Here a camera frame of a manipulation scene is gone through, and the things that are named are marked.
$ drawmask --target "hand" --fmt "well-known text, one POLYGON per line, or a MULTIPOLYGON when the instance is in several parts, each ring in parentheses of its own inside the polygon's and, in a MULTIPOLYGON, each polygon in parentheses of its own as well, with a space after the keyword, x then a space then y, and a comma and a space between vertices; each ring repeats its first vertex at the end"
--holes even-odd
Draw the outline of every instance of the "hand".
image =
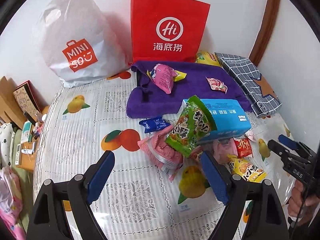
MULTIPOLYGON (((289 199, 289 206, 288 206, 288 214, 292 217, 297 217, 300 207, 302 206, 302 196, 301 192, 303 191, 303 184, 296 180, 294 183, 294 187, 291 191, 291 197, 289 199)), ((306 199, 305 206, 309 207, 314 204, 320 202, 320 199, 316 195, 309 196, 306 199)))

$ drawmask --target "blue tissue box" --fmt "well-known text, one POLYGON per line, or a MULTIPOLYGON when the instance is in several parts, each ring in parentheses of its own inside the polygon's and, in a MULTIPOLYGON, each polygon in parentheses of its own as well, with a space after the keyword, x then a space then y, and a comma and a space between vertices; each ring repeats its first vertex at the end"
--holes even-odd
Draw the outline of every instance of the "blue tissue box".
MULTIPOLYGON (((188 99, 183 100, 183 107, 188 99)), ((199 143, 214 139, 239 137, 251 128, 248 116, 234 99, 201 99, 210 111, 216 125, 217 131, 211 131, 199 143)))

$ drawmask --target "purple cloth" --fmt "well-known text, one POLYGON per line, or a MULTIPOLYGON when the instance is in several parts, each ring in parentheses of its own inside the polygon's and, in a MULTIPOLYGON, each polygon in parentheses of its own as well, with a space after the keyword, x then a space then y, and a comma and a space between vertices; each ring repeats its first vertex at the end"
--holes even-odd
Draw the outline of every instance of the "purple cloth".
POLYGON ((182 100, 193 95, 205 99, 236 99, 244 111, 252 112, 251 104, 242 89, 221 67, 189 62, 137 61, 131 66, 131 70, 140 71, 141 77, 138 87, 132 90, 127 103, 127 116, 130 118, 153 118, 163 114, 176 114, 182 100), (146 74, 147 70, 151 72, 158 63, 187 73, 185 79, 174 83, 171 94, 166 94, 157 87, 146 74), (213 91, 206 77, 224 82, 228 87, 227 93, 213 91))

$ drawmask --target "wall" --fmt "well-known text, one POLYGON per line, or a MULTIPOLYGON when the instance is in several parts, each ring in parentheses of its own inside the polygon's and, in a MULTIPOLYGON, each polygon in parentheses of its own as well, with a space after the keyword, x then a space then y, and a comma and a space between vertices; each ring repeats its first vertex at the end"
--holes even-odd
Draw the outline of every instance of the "wall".
POLYGON ((296 141, 317 150, 320 138, 320 43, 289 0, 281 0, 267 50, 259 64, 283 106, 280 114, 296 141))
MULTIPOLYGON (((32 43, 32 26, 51 0, 27 0, 0 36, 0 75, 29 79, 50 104, 60 87, 32 43)), ((248 56, 260 29, 266 0, 200 0, 211 9, 200 48, 248 56)), ((131 56, 130 0, 95 0, 131 56)))

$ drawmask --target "wooden nightstand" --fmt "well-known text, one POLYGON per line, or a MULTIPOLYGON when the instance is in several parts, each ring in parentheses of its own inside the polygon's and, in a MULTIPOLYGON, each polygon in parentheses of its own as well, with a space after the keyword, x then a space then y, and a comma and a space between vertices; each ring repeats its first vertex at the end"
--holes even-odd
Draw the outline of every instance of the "wooden nightstand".
MULTIPOLYGON (((49 110, 49 106, 46 106, 43 111, 41 112, 42 114, 47 114, 49 110)), ((18 168, 22 168, 26 171, 29 171, 33 173, 33 170, 35 168, 35 162, 36 162, 36 156, 37 156, 37 149, 38 149, 38 143, 39 143, 39 138, 37 140, 34 140, 32 138, 31 142, 26 142, 21 145, 21 149, 32 149, 32 144, 33 142, 36 141, 36 150, 33 154, 21 154, 21 165, 17 165, 18 168)))

